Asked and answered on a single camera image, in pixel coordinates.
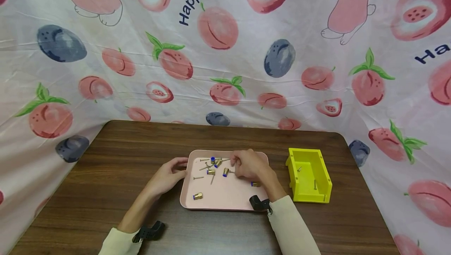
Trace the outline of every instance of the yellow bin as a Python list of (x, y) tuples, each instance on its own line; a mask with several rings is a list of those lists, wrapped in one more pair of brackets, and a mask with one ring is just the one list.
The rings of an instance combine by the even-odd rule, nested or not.
[(332, 181), (319, 149), (289, 148), (285, 165), (290, 172), (294, 202), (329, 203)]

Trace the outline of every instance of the blue plum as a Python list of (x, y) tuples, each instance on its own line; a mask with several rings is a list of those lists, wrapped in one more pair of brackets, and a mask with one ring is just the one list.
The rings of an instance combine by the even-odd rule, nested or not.
[(369, 147), (360, 140), (354, 140), (349, 144), (349, 150), (358, 167), (362, 167), (369, 155)]
[(71, 136), (56, 146), (56, 153), (67, 163), (77, 162), (89, 147), (89, 139), (84, 136)]
[(293, 65), (296, 51), (286, 39), (278, 39), (269, 48), (265, 56), (265, 71), (273, 78), (285, 76)]
[(38, 29), (38, 44), (42, 52), (57, 62), (74, 62), (86, 57), (81, 39), (73, 32), (56, 25)]
[(208, 124), (212, 126), (228, 126), (230, 125), (230, 119), (220, 112), (211, 112), (208, 113), (205, 117), (207, 119)]

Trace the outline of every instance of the cream long sleeve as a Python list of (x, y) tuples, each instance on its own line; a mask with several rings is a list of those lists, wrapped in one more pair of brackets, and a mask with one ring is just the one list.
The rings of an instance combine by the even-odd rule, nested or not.
[(283, 255), (321, 255), (290, 196), (269, 203), (269, 222)]
[[(272, 209), (269, 222), (283, 255), (321, 255), (290, 196), (269, 205)], [(137, 231), (125, 233), (112, 228), (103, 241), (99, 255), (137, 255), (142, 242), (132, 242), (136, 234)]]

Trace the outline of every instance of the fabric backdrop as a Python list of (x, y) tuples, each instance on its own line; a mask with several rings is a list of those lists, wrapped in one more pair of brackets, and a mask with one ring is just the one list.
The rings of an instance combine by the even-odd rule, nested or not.
[(0, 17), (0, 253), (103, 124), (133, 119), (338, 132), (401, 254), (450, 254), (451, 0), (0, 0)]

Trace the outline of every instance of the black wrist strap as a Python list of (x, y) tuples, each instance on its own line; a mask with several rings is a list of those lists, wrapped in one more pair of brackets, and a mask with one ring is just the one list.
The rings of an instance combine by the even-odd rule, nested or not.
[(163, 235), (166, 225), (163, 222), (157, 221), (151, 228), (142, 226), (139, 232), (133, 237), (132, 242), (138, 243), (141, 240), (159, 240)]
[(252, 196), (249, 198), (249, 202), (251, 202), (252, 209), (255, 211), (268, 211), (268, 214), (272, 214), (272, 209), (269, 206), (269, 199), (265, 199), (264, 201), (261, 201), (257, 195)]

